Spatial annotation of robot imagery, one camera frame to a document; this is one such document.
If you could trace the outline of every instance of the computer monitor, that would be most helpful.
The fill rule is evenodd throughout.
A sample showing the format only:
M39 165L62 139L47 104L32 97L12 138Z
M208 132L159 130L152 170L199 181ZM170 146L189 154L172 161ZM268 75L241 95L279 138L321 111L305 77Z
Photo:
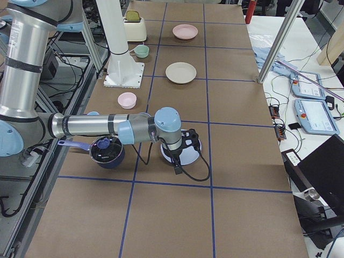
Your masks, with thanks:
M344 215L344 141L334 134L298 166L328 206Z

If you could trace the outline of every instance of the pot handle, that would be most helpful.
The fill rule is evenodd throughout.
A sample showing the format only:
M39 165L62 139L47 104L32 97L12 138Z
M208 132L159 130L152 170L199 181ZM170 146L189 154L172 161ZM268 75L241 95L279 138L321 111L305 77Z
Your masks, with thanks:
M90 150L90 145L87 144L86 142L60 140L60 141L58 141L58 145L68 146L68 147L76 147L76 148L83 149L87 152Z

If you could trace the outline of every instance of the red object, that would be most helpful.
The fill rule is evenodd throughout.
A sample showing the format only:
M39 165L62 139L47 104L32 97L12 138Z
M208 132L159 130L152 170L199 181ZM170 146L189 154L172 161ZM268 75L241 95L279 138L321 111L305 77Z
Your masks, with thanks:
M256 9L256 4L257 4L257 0L251 0L249 2L246 18L245 18L246 24L249 24L251 22L252 15L254 13L254 10Z

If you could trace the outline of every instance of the green bowl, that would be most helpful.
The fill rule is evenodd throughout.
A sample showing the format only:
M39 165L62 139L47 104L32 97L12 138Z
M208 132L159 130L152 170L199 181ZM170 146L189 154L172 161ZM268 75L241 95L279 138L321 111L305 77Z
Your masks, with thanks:
M146 45L138 45L136 48L134 48L134 52L138 58L146 58L149 54L149 47Z

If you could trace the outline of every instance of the white table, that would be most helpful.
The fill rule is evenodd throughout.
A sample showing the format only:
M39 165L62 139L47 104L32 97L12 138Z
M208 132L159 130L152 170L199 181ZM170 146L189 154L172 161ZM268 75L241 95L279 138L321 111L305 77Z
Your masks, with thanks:
M247 25L247 29L249 34L255 35L265 35L266 47L270 47L268 44L269 42L273 41L277 35L278 30L281 27L283 22L282 17L261 17L261 16L253 16L252 21L249 25ZM256 40L251 40L253 46L260 46L261 43ZM314 40L312 34L308 30L306 24L301 18L297 18L289 32L280 53L285 56L287 61L294 60L294 59L303 59L306 56L311 55L315 50L318 50L318 44ZM321 78L328 78L334 76L335 73L331 69L331 67L327 66L320 66L317 63L317 56L319 55L320 51L317 51L315 55L309 58L302 60L302 61L292 61L291 63L301 69L304 64L307 65L303 68L303 71L309 71L313 73L320 74ZM271 94L273 97L279 99L281 103L285 103L286 99L276 93L273 92L271 86L271 80L274 79L278 74L274 72L269 72L266 80L264 81L264 91L267 92L267 97ZM342 85L337 77L332 77L326 80L322 80L322 84L328 88L342 88ZM288 79L284 76L277 77L273 80L274 90L280 94L288 96L290 91L290 83ZM344 91L335 91L340 96L344 96ZM297 122L297 118L295 112L293 110L293 100L295 97L290 94L289 95L289 104L286 109L286 105L281 105L279 113L281 118L285 121L286 125ZM335 103L338 104L338 109L340 112L344 112L344 103L340 102L339 100L335 99ZM332 111L333 116L339 116L336 110ZM344 119L336 122L338 125L339 130L341 131L340 137L343 138L344 135ZM325 142L329 136L325 135L311 135L306 134L303 129L299 129L301 137L303 139L302 148L298 152L298 155L303 159L304 157L308 156L312 151L314 151L318 146L320 146L323 142ZM280 150L285 151L290 148L296 148L297 140L293 135L289 132L286 132L287 139L281 141ZM318 249L314 243L311 241L310 238L305 238L305 242L307 245L307 249L309 252L309 257L315 257L317 252L322 252L321 257L326 257L329 247L331 245L328 244L326 249L323 251ZM344 238L337 239L334 248L331 252L330 258L343 258L344 254Z

